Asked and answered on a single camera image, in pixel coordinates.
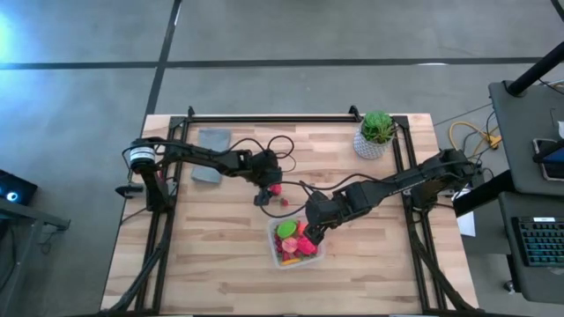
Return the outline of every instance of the gray floor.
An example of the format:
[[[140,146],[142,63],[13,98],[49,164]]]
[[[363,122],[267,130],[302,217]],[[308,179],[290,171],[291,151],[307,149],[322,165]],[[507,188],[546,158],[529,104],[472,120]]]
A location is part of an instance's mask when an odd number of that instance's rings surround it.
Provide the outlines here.
[[[157,61],[173,0],[4,0],[0,63]],[[541,56],[564,23],[547,0],[185,0],[169,60]],[[489,103],[487,84],[529,64],[167,70],[155,112],[184,114],[431,113],[434,122]],[[0,167],[41,188],[34,204],[72,218],[51,253],[36,255],[20,316],[99,308],[123,201],[120,152],[144,119],[155,71],[0,70]],[[546,80],[564,78],[559,66]],[[453,121],[483,126],[485,107]],[[456,129],[461,143],[468,131]],[[468,152],[478,139],[472,139]],[[507,168],[503,149],[482,159]],[[505,259],[469,252],[480,306],[561,315],[501,288]]]

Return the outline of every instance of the small red object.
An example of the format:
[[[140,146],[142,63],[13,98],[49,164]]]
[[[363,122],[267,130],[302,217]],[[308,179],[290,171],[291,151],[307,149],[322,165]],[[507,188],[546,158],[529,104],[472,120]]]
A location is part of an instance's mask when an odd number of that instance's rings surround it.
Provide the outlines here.
[[[300,223],[300,224],[298,225],[298,234],[299,234],[300,236],[303,235],[303,231],[306,230],[306,225],[308,225],[308,224]]]
[[[282,193],[282,185],[274,184],[274,185],[271,186],[270,190],[271,190],[272,194],[280,195]]]
[[[317,253],[317,247],[306,237],[301,237],[298,240],[298,250],[300,250],[305,255]]]

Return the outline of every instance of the gray towel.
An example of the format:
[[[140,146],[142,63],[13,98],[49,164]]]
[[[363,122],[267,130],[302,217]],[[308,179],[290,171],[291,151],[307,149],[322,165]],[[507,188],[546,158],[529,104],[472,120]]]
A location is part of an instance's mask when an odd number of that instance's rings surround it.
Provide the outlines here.
[[[214,151],[225,151],[231,143],[231,130],[229,129],[200,129],[197,136],[198,145]],[[221,174],[211,167],[194,166],[192,180],[219,183]]]

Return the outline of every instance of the keyboard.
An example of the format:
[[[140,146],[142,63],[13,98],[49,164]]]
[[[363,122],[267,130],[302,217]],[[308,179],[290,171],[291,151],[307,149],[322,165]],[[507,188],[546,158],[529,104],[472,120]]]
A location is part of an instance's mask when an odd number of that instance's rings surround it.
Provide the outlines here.
[[[525,266],[564,267],[564,217],[514,217]]]

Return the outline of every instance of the cylindrical motor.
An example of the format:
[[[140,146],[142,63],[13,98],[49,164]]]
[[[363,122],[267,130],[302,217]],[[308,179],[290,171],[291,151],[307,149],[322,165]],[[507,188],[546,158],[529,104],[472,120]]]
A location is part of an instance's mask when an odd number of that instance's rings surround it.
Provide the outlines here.
[[[151,146],[141,146],[130,151],[130,167],[137,172],[140,166],[155,164],[155,150]]]

